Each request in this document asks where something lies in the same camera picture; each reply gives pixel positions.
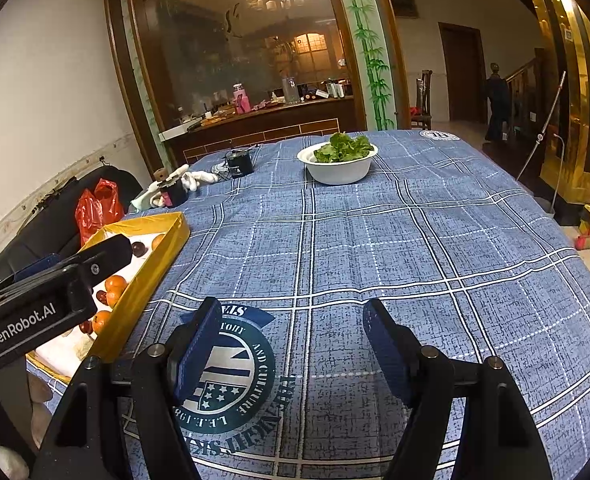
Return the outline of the white gloved left hand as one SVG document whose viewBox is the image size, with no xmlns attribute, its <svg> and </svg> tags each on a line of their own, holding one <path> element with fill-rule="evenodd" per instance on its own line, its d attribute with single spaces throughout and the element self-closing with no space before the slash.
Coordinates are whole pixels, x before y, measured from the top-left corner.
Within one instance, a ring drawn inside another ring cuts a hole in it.
<svg viewBox="0 0 590 480">
<path fill-rule="evenodd" d="M 53 392 L 19 360 L 0 370 L 0 479 L 28 479 L 40 451 Z"/>
</svg>

